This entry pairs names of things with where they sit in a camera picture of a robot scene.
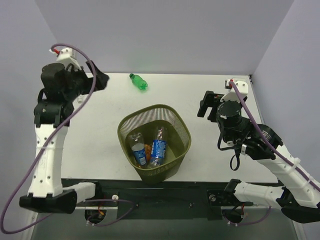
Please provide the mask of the Pepsi bottle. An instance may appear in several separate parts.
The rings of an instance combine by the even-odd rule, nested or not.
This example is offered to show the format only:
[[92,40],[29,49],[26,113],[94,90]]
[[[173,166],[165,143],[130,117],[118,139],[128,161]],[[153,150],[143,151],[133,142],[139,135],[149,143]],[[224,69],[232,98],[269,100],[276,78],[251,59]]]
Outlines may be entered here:
[[143,135],[140,132],[137,132],[130,135],[128,139],[136,163],[141,167],[145,167],[147,165],[147,157]]
[[151,158],[148,164],[149,169],[154,169],[165,163],[167,135],[168,131],[164,126],[160,125],[156,127],[152,140]]

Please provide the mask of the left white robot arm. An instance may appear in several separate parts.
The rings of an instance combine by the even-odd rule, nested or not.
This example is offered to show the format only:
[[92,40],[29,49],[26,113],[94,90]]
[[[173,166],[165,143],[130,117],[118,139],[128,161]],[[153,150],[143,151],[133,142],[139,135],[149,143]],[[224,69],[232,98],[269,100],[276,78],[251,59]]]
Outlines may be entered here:
[[90,97],[93,92],[104,90],[109,80],[109,76],[92,61],[86,64],[92,77],[73,63],[51,63],[41,70],[43,88],[33,110],[37,163],[32,168],[28,192],[19,199],[19,205],[24,209],[71,214],[78,203],[86,200],[97,206],[103,200],[96,182],[81,182],[70,187],[62,185],[63,148],[71,118],[76,112],[73,102],[80,95]]

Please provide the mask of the orange drink bottle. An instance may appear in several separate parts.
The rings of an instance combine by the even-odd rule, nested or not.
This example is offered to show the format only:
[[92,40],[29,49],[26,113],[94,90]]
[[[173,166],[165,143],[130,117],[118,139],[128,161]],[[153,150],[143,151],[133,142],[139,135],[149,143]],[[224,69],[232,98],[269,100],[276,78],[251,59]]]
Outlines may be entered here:
[[151,159],[152,147],[149,144],[144,145],[146,161],[149,162]]

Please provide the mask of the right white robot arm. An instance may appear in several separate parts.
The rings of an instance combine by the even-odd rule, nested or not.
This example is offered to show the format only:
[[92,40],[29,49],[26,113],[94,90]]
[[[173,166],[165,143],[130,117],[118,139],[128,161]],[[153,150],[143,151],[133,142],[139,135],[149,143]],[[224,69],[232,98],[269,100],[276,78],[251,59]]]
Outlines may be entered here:
[[266,167],[281,186],[265,186],[231,179],[216,198],[223,206],[252,203],[281,210],[289,219],[306,224],[320,220],[320,184],[301,167],[300,160],[289,153],[282,139],[267,125],[254,125],[242,116],[242,104],[223,101],[223,95],[206,91],[197,116],[211,108],[208,120],[217,123],[220,134],[217,148],[233,150],[232,159],[240,162],[247,155]]

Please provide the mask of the clear unlabelled plastic bottle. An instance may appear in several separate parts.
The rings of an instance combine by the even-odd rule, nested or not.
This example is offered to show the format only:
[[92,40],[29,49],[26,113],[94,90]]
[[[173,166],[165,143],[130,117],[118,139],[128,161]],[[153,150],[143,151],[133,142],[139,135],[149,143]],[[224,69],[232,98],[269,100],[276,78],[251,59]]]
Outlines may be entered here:
[[83,98],[79,96],[79,97],[77,98],[77,102],[78,102],[79,104],[81,104],[81,103],[83,102]]

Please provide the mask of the green plastic bottle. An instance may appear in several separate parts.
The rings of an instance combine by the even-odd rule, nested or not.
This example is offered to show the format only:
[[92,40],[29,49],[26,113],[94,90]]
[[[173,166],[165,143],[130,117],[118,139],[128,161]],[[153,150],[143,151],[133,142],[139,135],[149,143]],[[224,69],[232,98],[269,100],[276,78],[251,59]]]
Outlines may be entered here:
[[129,78],[132,84],[140,91],[146,91],[148,89],[148,83],[139,75],[130,73]]

